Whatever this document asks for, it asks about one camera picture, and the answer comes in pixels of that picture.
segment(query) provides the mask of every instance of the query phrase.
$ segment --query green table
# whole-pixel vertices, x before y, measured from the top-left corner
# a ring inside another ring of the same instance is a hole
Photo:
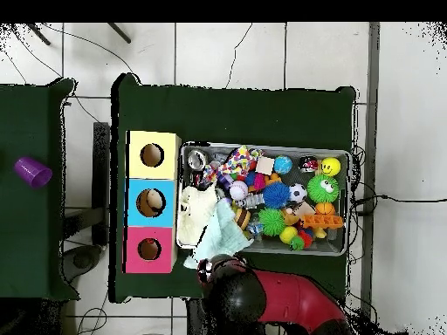
[[[0,85],[0,297],[75,299],[59,273],[63,239],[62,103],[72,79],[48,86]],[[30,156],[52,169],[30,188],[13,170]]]
[[[110,298],[120,302],[128,296],[201,295],[196,272],[182,266],[189,254],[187,250],[179,250],[170,274],[121,272],[127,130],[176,133],[182,141],[349,151],[354,97],[352,87],[336,92],[215,90],[140,85],[134,75],[122,74],[112,88]],[[336,297],[345,296],[346,254],[333,257],[245,253],[244,256],[256,268],[310,276]]]

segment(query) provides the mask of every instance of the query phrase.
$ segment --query gray plastic bin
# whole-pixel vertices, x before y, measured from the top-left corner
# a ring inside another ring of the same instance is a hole
[[[304,254],[304,255],[316,255],[316,256],[340,256],[346,249],[348,244],[348,234],[349,234],[349,213],[350,213],[350,179],[352,170],[352,157],[349,152],[344,150],[324,150],[324,149],[307,149],[299,147],[264,147],[256,145],[248,145],[250,148],[262,149],[264,155],[267,157],[275,158],[279,155],[287,155],[292,160],[292,170],[288,174],[282,174],[282,182],[287,185],[292,185],[293,183],[301,183],[307,186],[310,179],[314,177],[314,173],[301,173],[298,168],[298,161],[301,156],[313,155],[317,159],[324,159],[326,157],[335,157],[341,163],[341,171],[334,177],[337,180],[340,187],[340,194],[338,199],[333,203],[337,215],[343,217],[344,226],[340,229],[334,230],[332,235],[328,233],[328,236],[324,239],[316,239],[312,245],[304,250],[290,250],[289,246],[282,243],[278,236],[269,237],[263,236],[261,242],[255,241],[250,247],[244,249],[246,252],[257,252],[257,253],[275,253],[275,254]],[[189,176],[191,169],[188,165],[188,154],[192,149],[199,149],[205,152],[209,158],[213,153],[230,154],[230,152],[236,148],[241,147],[239,144],[218,144],[218,143],[196,143],[196,142],[186,142],[182,145],[180,149],[180,166],[179,171],[182,171],[181,180],[179,181],[179,191],[178,196],[180,197],[182,190],[189,185]],[[310,205],[315,204],[307,198],[306,200]],[[195,246],[182,245],[179,243],[178,238],[176,240],[177,244],[181,248],[193,249]]]

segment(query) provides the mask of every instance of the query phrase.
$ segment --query blue box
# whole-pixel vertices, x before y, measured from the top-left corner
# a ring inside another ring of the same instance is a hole
[[[175,186],[172,180],[140,180],[129,179],[127,226],[151,226],[161,228],[172,228],[175,224]],[[163,211],[155,217],[146,217],[140,213],[136,206],[138,195],[143,190],[159,190],[166,201]]]

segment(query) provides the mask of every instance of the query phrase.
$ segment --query yellow box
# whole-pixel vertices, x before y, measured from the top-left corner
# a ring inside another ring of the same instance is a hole
[[[127,137],[130,178],[177,180],[178,151],[182,142],[175,133],[130,131]]]

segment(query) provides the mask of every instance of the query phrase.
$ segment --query pink box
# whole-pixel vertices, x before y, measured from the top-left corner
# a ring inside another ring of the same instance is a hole
[[[139,244],[145,239],[156,239],[159,254],[156,259],[143,259],[139,253]],[[128,274],[168,274],[172,271],[176,259],[174,228],[127,227],[126,270]]]

